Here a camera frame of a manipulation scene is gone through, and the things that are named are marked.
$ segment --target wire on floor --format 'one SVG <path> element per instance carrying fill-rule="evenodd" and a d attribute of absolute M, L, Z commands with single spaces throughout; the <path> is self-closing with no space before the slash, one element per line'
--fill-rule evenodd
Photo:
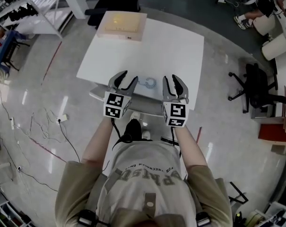
<path fill-rule="evenodd" d="M 47 139 L 48 141 L 49 140 L 55 140 L 55 141 L 57 141 L 57 142 L 59 142 L 59 143 L 62 143 L 61 141 L 59 141 L 59 140 L 57 140 L 57 139 L 55 139 L 55 138 L 50 138 L 49 137 L 49 126 L 50 126 L 50 122 L 52 122 L 52 123 L 55 123 L 55 121 L 52 121 L 51 119 L 50 119 L 50 116 L 48 115 L 48 112 L 47 112 L 47 110 L 46 110 L 46 108 L 43 108 L 44 110 L 45 110 L 45 113 L 46 113 L 46 119 L 47 119 L 47 129 L 46 130 L 44 130 L 43 129 L 43 126 L 45 126 L 45 125 L 43 125 L 43 124 L 40 124 L 40 123 L 38 123 L 37 121 L 36 121 L 36 119 L 35 119 L 35 113 L 33 113 L 33 115 L 32 115 L 32 118 L 31 118 L 31 122 L 30 122 L 30 125 L 32 125 L 32 122 L 34 122 L 34 123 L 36 123 L 39 127 L 40 127 L 40 129 L 41 129 L 41 131 L 42 131 L 42 134 L 43 134 L 43 139 Z"/>
<path fill-rule="evenodd" d="M 229 3 L 229 4 L 231 4 L 231 5 L 233 5 L 235 8 L 238 8 L 238 6 L 239 6 L 239 3 L 238 2 L 236 2 L 236 5 L 234 4 L 234 3 L 232 3 L 232 2 L 230 2 L 230 1 L 228 1 L 228 0 L 224 0 L 226 3 Z"/>
<path fill-rule="evenodd" d="M 61 121 L 58 120 L 58 122 L 59 122 L 60 129 L 61 129 L 61 131 L 62 131 L 62 134 L 64 135 L 65 139 L 69 142 L 69 144 L 71 145 L 71 147 L 73 148 L 73 150 L 75 151 L 75 153 L 76 153 L 76 155 L 77 155 L 77 157 L 78 157 L 78 154 L 77 154 L 77 152 L 76 152 L 76 149 L 73 147 L 73 145 L 71 144 L 71 142 L 67 139 L 67 137 L 66 137 L 65 134 L 63 133 L 63 130 L 62 130 L 62 127 L 61 127 Z"/>
<path fill-rule="evenodd" d="M 38 181 L 37 179 L 35 179 L 33 176 L 31 176 L 31 175 L 29 175 L 29 174 L 23 172 L 22 169 L 20 169 L 20 172 L 22 172 L 22 173 L 25 174 L 26 176 L 29 176 L 29 177 L 33 178 L 33 179 L 34 179 L 37 183 L 39 183 L 40 185 L 45 185 L 45 186 L 47 186 L 48 188 L 50 188 L 51 190 L 53 190 L 53 191 L 55 191 L 55 192 L 58 191 L 58 190 L 55 190 L 55 189 L 51 188 L 51 187 L 48 186 L 46 183 L 41 183 L 41 182 L 39 182 L 39 181 Z"/>
<path fill-rule="evenodd" d="M 5 109 L 5 111 L 6 111 L 6 113 L 7 113 L 8 120 L 10 120 L 9 113 L 8 113 L 8 111 L 7 111 L 7 109 L 6 109 L 6 107 L 4 106 L 3 101 L 2 101 L 2 92 L 1 92 L 1 90 L 0 90 L 0 98 L 1 98 L 1 104 L 2 104 L 3 108 Z M 54 122 L 54 121 L 52 121 L 52 120 L 50 119 L 50 117 L 49 117 L 49 115 L 48 115 L 48 113 L 47 113 L 47 110 L 46 110 L 45 108 L 44 108 L 44 110 L 46 111 L 46 116 L 47 116 L 47 118 L 48 118 L 51 122 Z M 17 126 L 17 125 L 13 125 L 13 127 L 14 127 L 14 128 L 17 128 L 17 129 L 20 129 L 20 130 L 22 131 L 22 133 L 24 133 L 33 143 L 35 143 L 36 145 L 40 146 L 42 149 L 46 150 L 47 152 L 49 152 L 49 153 L 52 154 L 53 156 L 57 157 L 57 158 L 60 159 L 61 161 L 66 162 L 66 161 L 63 160 L 61 157 L 57 156 L 56 154 L 53 154 L 50 150 L 48 150 L 46 147 L 44 147 L 44 145 L 38 143 L 36 140 L 34 140 L 33 138 L 30 137 L 33 118 L 34 118 L 34 113 L 33 113 L 32 117 L 31 117 L 30 130 L 29 130 L 29 132 L 28 132 L 28 131 L 25 132 L 21 127 L 19 127 L 19 126 Z"/>
<path fill-rule="evenodd" d="M 7 154 L 8 154 L 8 156 L 9 156 L 10 160 L 12 161 L 14 167 L 18 170 L 18 168 L 17 168 L 17 166 L 16 166 L 14 160 L 12 159 L 12 157 L 11 157 L 11 155 L 10 155 L 10 153 L 9 153 L 9 151 L 8 151 L 8 149 L 7 149 L 7 147 L 5 146 L 4 141 L 3 141 L 3 138 L 1 138 L 1 136 L 0 136 L 0 139 L 2 140 L 2 146 L 4 146 L 4 148 L 5 148 L 6 152 L 7 152 Z M 48 188 L 50 188 L 51 190 L 57 192 L 57 190 L 51 188 L 51 187 L 48 186 L 46 183 L 41 183 L 41 182 L 39 182 L 37 179 L 35 179 L 33 176 L 31 176 L 31 175 L 29 175 L 29 174 L 23 172 L 22 169 L 20 169 L 20 172 L 22 172 L 23 174 L 25 174 L 25 175 L 27 175 L 27 176 L 33 178 L 33 179 L 34 179 L 37 183 L 39 183 L 40 185 L 45 185 L 45 186 L 47 186 Z"/>

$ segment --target white table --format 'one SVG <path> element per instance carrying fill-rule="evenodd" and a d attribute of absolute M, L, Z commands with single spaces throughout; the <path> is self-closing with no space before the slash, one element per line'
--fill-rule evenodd
<path fill-rule="evenodd" d="M 90 95 L 103 100 L 109 79 L 128 70 L 121 87 L 139 77 L 130 109 L 162 116 L 163 76 L 174 86 L 172 74 L 181 78 L 189 89 L 189 108 L 194 110 L 199 88 L 204 37 L 189 30 L 147 19 L 141 42 L 95 36 L 84 56 L 77 77 L 97 83 Z M 147 78 L 156 80 L 148 89 Z"/>
<path fill-rule="evenodd" d="M 275 58 L 277 68 L 278 95 L 284 95 L 286 86 L 286 52 Z"/>
<path fill-rule="evenodd" d="M 278 11 L 274 11 L 274 13 L 279 14 L 281 12 L 281 9 L 279 8 L 279 6 L 276 6 L 276 8 L 278 9 Z M 274 40 L 262 47 L 262 53 L 268 61 L 286 52 L 286 17 L 283 13 L 277 15 L 276 17 L 281 24 L 283 33 L 281 33 Z"/>

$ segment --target power strip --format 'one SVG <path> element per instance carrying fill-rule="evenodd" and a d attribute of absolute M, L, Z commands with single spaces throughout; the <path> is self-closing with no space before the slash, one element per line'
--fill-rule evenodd
<path fill-rule="evenodd" d="M 218 0 L 218 2 L 220 2 L 220 3 L 226 3 L 225 0 Z"/>
<path fill-rule="evenodd" d="M 14 126 L 15 125 L 15 120 L 14 120 L 13 117 L 11 117 L 9 120 L 10 120 L 10 124 L 11 124 L 11 129 L 14 130 L 14 128 L 15 128 L 15 126 Z"/>
<path fill-rule="evenodd" d="M 59 120 L 60 120 L 60 123 L 68 120 L 67 114 L 63 114 L 63 115 L 59 116 L 58 118 L 56 118 L 56 123 L 57 124 L 59 124 Z"/>

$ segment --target person sitting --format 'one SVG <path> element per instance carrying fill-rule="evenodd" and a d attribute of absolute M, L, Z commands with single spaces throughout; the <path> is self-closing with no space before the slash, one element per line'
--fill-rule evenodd
<path fill-rule="evenodd" d="M 252 27 L 252 22 L 257 17 L 267 16 L 272 14 L 275 3 L 280 7 L 286 17 L 286 9 L 284 8 L 284 0 L 256 0 L 257 9 L 252 12 L 247 12 L 240 16 L 235 16 L 234 21 L 241 29 Z"/>

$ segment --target person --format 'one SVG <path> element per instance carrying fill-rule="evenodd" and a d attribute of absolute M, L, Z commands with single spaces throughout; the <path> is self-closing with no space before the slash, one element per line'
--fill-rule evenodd
<path fill-rule="evenodd" d="M 178 150 L 172 144 L 151 141 L 149 133 L 143 138 L 139 121 L 140 113 L 134 112 L 125 138 L 113 148 L 111 173 L 99 194 L 92 189 L 102 173 L 113 131 L 111 118 L 103 118 L 81 163 L 66 164 L 55 203 L 57 227 L 77 226 L 91 194 L 98 199 L 98 226 L 196 227 L 199 205 L 212 226 L 231 227 L 228 196 L 215 181 L 188 128 L 174 129 L 188 172 L 186 184 L 181 178 Z"/>
<path fill-rule="evenodd" d="M 284 0 L 256 0 L 257 9 L 252 12 L 247 12 L 240 16 L 235 16 L 234 21 L 241 29 L 252 27 L 252 22 L 257 17 L 270 17 L 275 8 L 275 3 L 280 7 L 286 17 L 286 9 L 284 7 Z"/>

